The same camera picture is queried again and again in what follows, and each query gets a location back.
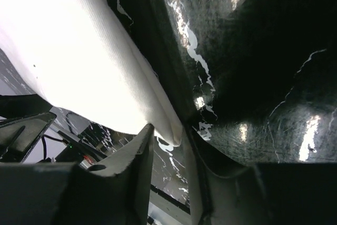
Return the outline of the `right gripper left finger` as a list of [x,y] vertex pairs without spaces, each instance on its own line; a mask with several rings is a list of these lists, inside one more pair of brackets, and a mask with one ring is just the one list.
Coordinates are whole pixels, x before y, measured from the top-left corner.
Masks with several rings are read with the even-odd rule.
[[76,175],[75,224],[146,224],[154,127]]

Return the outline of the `white t-shirt robot print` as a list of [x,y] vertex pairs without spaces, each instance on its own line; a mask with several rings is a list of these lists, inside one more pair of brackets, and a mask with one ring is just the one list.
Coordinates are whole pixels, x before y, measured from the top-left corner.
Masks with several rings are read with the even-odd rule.
[[1,0],[1,50],[55,107],[112,130],[179,146],[183,127],[107,0]]

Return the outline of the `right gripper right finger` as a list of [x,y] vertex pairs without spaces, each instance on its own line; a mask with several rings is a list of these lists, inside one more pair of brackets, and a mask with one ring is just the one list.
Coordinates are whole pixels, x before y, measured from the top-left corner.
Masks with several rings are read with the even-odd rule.
[[182,137],[193,224],[263,224],[255,171],[185,128]]

